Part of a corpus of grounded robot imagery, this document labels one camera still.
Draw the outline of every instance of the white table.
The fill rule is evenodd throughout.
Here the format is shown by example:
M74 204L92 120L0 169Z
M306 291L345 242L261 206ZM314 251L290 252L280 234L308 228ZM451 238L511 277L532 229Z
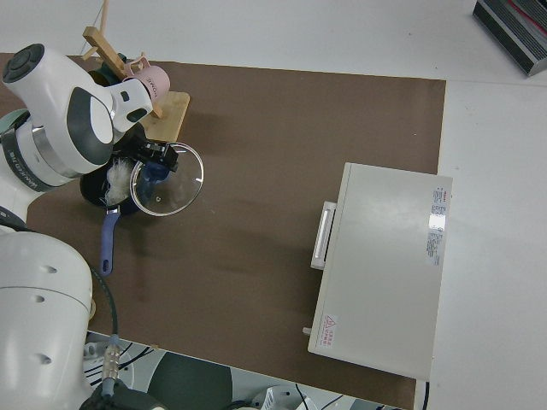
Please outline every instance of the white table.
M5 0L0 51L79 54L100 3ZM438 170L454 198L429 408L543 408L547 73L525 78L473 5L117 0L106 35L157 60L447 79Z

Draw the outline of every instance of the blue pan handle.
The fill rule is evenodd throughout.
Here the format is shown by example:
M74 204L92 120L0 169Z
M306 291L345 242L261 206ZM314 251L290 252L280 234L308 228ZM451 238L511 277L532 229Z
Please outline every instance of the blue pan handle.
M112 256L114 253L114 228L120 218L120 208L108 210L104 217L101 230L101 274L109 276L112 273Z

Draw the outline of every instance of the wooden board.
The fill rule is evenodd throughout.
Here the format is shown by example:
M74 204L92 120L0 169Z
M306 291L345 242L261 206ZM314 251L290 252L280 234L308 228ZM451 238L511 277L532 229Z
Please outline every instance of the wooden board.
M152 141L174 143L179 138L180 128L190 105L187 92L170 91L159 101L163 116L158 119L146 115L140 123L146 131L146 137Z

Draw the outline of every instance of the black cable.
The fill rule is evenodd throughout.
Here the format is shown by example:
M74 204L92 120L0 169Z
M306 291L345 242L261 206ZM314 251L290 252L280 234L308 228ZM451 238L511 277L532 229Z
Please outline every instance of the black cable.
M130 348L132 345L133 345L133 342L129 343L129 344L127 345L127 347L124 348L123 351L120 353L120 357L123 356L123 355L126 353L126 351L129 350L129 348ZM101 363L100 365L95 366L95 367L93 367L92 369L87 369L87 370L84 371L84 373L93 372L94 370L98 369L99 367L103 367L103 364Z
M331 404L333 404L335 401L340 400L344 395L339 395L336 399L330 400L325 406L321 408L321 410L325 410L327 407L329 407Z
M429 382L426 382L426 395L424 396L424 405L421 410L427 410L427 402L429 401Z
M126 361L125 363L121 363L118 368L120 369L123 369L124 367L126 366L129 366L131 365L132 363L134 363L135 361L137 361L138 359L141 359L143 357L145 357L147 354L150 354L152 353L154 350L149 348L149 347L146 347L144 348L144 350L142 352L140 352L139 354L137 354L135 357L133 357L131 360L128 360Z
M306 399L304 399L304 395L302 394L302 391L300 391L300 388L298 387L298 383L294 383L294 385L297 386L298 394L300 395L300 398L302 399L302 403L304 403L306 410L309 410L308 403L306 403Z
M109 303L109 306L110 306L110 315L112 316L112 334L117 335L118 334L118 313L116 312L116 304L114 302L114 297L112 297L110 288L106 284L106 281L104 280L104 278L95 270L95 268L89 262L87 262L87 265L89 265L91 274L95 277L95 279L101 285L104 295L106 295L107 302Z

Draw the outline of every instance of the warning label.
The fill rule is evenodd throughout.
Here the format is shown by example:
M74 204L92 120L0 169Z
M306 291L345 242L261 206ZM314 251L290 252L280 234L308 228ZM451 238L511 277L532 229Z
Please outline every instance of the warning label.
M334 336L336 334L336 326L338 322L338 316L333 314L323 314L323 321L321 323L321 333L319 339L319 346L321 348L331 348L334 343Z

